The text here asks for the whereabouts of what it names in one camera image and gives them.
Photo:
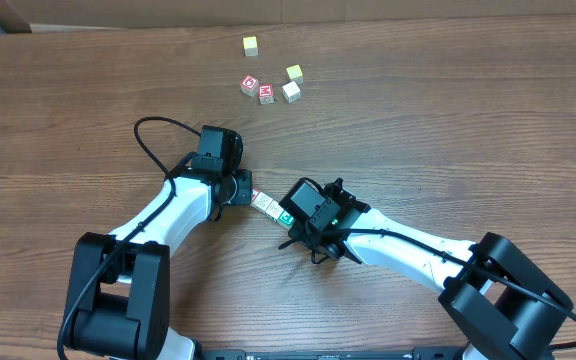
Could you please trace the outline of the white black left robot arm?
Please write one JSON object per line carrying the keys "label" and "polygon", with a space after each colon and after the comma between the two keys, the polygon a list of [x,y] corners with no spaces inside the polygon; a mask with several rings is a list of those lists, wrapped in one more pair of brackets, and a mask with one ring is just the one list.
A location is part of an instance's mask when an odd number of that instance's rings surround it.
{"label": "white black left robot arm", "polygon": [[159,194],[108,234],[87,232],[74,248],[57,354],[111,359],[196,359],[200,347],[170,326],[170,259],[199,224],[227,206],[247,206],[252,174],[243,140],[204,126],[196,151],[165,170]]}

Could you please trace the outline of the red I letter block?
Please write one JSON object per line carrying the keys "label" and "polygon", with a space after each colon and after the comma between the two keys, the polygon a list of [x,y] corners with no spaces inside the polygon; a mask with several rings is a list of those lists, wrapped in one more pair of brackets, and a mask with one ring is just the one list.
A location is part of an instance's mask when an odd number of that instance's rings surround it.
{"label": "red I letter block", "polygon": [[255,203],[256,198],[258,197],[258,195],[260,194],[260,191],[258,189],[256,189],[255,187],[253,187],[252,189],[252,195],[251,195],[251,205],[253,203]]}

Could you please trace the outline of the green B letter block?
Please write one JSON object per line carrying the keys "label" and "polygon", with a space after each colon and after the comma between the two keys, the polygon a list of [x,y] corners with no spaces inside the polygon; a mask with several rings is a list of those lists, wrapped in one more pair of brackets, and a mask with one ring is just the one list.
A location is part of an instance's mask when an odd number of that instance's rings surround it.
{"label": "green B letter block", "polygon": [[273,219],[275,222],[277,222],[280,219],[283,212],[284,209],[275,200],[272,200],[265,209],[266,215],[269,218]]}

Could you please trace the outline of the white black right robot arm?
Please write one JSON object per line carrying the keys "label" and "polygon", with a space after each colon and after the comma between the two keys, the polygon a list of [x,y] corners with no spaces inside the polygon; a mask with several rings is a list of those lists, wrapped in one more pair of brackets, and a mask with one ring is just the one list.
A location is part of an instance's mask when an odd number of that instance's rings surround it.
{"label": "white black right robot arm", "polygon": [[400,224],[344,190],[301,178],[280,201],[293,243],[312,262],[342,257],[388,268],[434,291],[468,340],[465,359],[539,359],[572,310],[570,298],[509,239],[450,240]]}

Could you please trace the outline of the wooden block red side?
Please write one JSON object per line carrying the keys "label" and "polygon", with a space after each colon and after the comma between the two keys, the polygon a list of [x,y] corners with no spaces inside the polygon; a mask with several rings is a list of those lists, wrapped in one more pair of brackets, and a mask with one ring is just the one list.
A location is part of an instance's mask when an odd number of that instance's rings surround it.
{"label": "wooden block red side", "polygon": [[259,210],[260,212],[265,212],[266,207],[272,200],[273,199],[270,196],[268,196],[263,192],[260,192],[260,194],[256,198],[255,203],[253,203],[252,206],[257,210]]}

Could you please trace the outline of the green F letter block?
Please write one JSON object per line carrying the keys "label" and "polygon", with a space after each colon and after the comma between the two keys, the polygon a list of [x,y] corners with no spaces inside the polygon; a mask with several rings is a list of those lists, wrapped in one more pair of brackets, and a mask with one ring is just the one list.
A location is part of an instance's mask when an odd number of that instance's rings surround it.
{"label": "green F letter block", "polygon": [[277,222],[285,229],[290,229],[293,226],[295,219],[287,211],[283,211],[278,217]]}

